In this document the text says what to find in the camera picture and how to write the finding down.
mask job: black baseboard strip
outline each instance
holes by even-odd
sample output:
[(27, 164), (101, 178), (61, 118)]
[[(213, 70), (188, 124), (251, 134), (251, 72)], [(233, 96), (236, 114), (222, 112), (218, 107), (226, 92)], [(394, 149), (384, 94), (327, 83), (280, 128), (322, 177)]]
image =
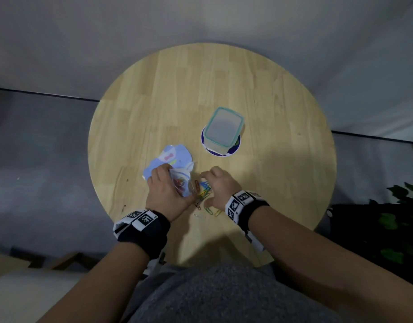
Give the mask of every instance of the black baseboard strip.
[[(52, 97), (61, 97), (61, 98), (70, 98), (70, 99), (76, 99), (76, 100), (81, 100), (81, 101), (89, 101), (89, 102), (99, 102), (100, 100), (95, 100), (92, 98), (82, 98), (82, 97), (74, 97), (74, 96), (64, 96), (64, 95), (56, 95), (56, 94), (47, 94), (47, 93), (39, 93), (39, 92), (27, 92), (24, 90), (17, 90), (17, 89), (9, 89), (9, 88), (1, 88), (0, 90), (4, 90), (7, 92), (17, 92), (17, 93), (24, 93), (24, 94), (36, 94), (36, 95), (43, 95), (43, 96), (52, 96)], [(360, 135), (357, 133), (346, 133), (344, 131), (336, 131), (332, 130), (332, 133), (340, 134), (340, 135), (349, 135), (349, 136), (354, 136), (354, 137), (363, 137), (363, 138), (371, 138), (374, 140), (388, 140), (391, 142), (399, 142), (399, 143), (407, 143), (407, 144), (413, 144), (413, 142), (410, 142), (408, 140), (394, 140), (392, 138), (384, 138), (384, 137), (377, 137), (377, 136), (369, 136), (369, 135)]]
[(75, 100), (81, 101), (89, 101), (89, 102), (99, 102), (99, 100), (95, 100), (92, 98), (83, 98), (83, 97), (74, 97), (74, 96), (65, 96), (65, 95), (57, 95), (57, 94), (47, 94), (47, 93), (39, 93), (39, 92), (27, 92), (25, 90), (17, 90), (17, 89), (9, 89), (9, 88), (1, 88), (0, 90), (4, 90), (6, 92), (17, 92), (17, 93), (24, 93), (24, 94), (36, 94), (36, 95), (43, 95), (43, 96), (52, 96), (52, 97), (60, 97), (60, 98), (70, 98)]
[(384, 137), (377, 137), (377, 136), (369, 136), (369, 135), (360, 135), (358, 133), (346, 133), (344, 131), (336, 131), (332, 130), (332, 133), (336, 133), (338, 135), (348, 135), (354, 137), (363, 137), (363, 138), (371, 138), (373, 140), (388, 140), (390, 142), (399, 142), (399, 143), (406, 143), (406, 144), (413, 144), (413, 142), (408, 140), (394, 140), (393, 138), (384, 138)]

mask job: hand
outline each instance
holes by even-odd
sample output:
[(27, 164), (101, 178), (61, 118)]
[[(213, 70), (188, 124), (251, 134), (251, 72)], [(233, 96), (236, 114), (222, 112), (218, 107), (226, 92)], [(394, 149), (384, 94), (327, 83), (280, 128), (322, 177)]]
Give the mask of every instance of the hand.
[(179, 217), (182, 212), (196, 201), (195, 195), (181, 197), (169, 174), (171, 165), (162, 164), (153, 169), (151, 177), (146, 181), (150, 192), (146, 198), (146, 209), (160, 212), (169, 222)]
[(225, 211), (226, 203), (236, 192), (242, 190), (241, 185), (232, 178), (231, 174), (220, 167), (212, 167), (209, 171), (200, 174), (205, 178), (214, 192), (214, 197), (205, 200), (203, 206), (214, 206), (216, 209)]

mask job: gray fabric clothing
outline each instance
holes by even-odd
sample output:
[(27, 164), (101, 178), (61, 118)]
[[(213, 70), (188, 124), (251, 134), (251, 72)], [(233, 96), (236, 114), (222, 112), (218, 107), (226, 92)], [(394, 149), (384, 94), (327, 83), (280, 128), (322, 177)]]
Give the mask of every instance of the gray fabric clothing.
[(224, 264), (147, 278), (135, 289), (123, 321), (242, 323), (340, 319), (337, 313), (264, 273)]

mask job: round coaster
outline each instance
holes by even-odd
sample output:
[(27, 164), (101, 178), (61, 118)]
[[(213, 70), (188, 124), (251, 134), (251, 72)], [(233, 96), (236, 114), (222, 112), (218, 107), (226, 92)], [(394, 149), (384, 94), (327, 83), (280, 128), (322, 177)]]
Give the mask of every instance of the round coaster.
[(203, 144), (203, 131), (204, 131), (204, 130), (205, 130), (205, 128), (202, 129), (202, 134), (200, 135), (200, 141), (202, 142), (203, 148), (206, 149), (206, 150), (207, 150), (209, 153), (211, 153), (212, 155), (221, 156), (221, 157), (223, 157), (223, 156), (231, 156), (231, 155), (232, 155), (233, 153), (235, 153), (235, 152), (239, 149), (239, 147), (241, 146), (241, 135), (239, 135), (239, 136), (238, 136), (238, 139), (236, 140), (235, 145), (233, 145), (233, 146), (228, 150), (228, 152), (227, 152), (226, 155), (221, 155), (221, 154), (219, 154), (219, 153), (216, 153), (216, 152), (214, 152), (214, 151), (211, 151), (210, 149), (207, 149), (207, 148), (205, 147), (205, 145)]

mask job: person's right arm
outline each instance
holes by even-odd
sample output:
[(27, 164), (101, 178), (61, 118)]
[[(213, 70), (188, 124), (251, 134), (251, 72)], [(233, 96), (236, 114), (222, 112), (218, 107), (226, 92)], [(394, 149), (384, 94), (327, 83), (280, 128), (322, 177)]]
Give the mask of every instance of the person's right arm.
[[(213, 167), (202, 173), (214, 192), (205, 206), (224, 211), (242, 187)], [(413, 285), (312, 232), (269, 206), (256, 209), (249, 230), (302, 292), (368, 322), (413, 322)]]

